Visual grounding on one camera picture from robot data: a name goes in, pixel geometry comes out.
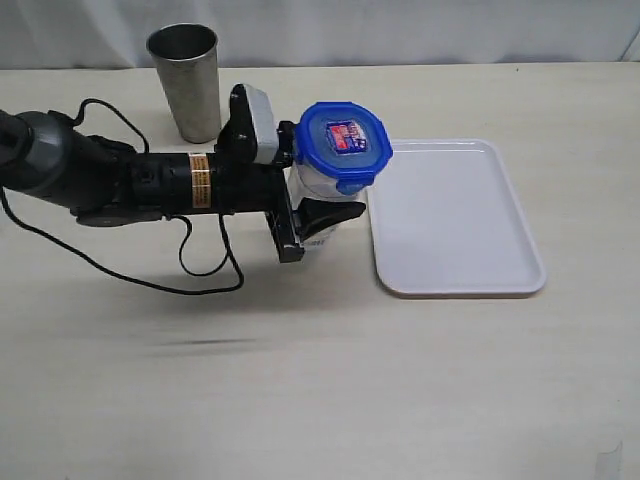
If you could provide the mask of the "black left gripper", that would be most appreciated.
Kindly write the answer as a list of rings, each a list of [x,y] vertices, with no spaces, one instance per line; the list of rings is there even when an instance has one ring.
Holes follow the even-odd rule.
[[[342,222],[359,218],[365,211],[365,204],[359,201],[303,198],[296,210],[296,232],[285,179],[285,169],[293,162],[294,127],[287,120],[278,124],[274,162],[267,165],[249,160],[254,135],[247,127],[227,122],[215,145],[215,160],[219,162],[214,182],[216,208],[224,214],[264,213],[282,263],[302,259],[304,248],[300,239],[308,240]]]

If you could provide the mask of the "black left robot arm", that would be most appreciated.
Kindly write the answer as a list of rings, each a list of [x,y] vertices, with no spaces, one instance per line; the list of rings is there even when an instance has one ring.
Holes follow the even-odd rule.
[[[304,200],[292,207],[284,170],[293,156],[293,123],[272,127],[275,152],[257,160],[247,113],[234,113],[213,152],[142,153],[77,132],[49,111],[1,115],[3,187],[64,207],[91,227],[118,227],[191,215],[264,213],[282,263],[302,259],[303,241],[360,217],[359,201]]]

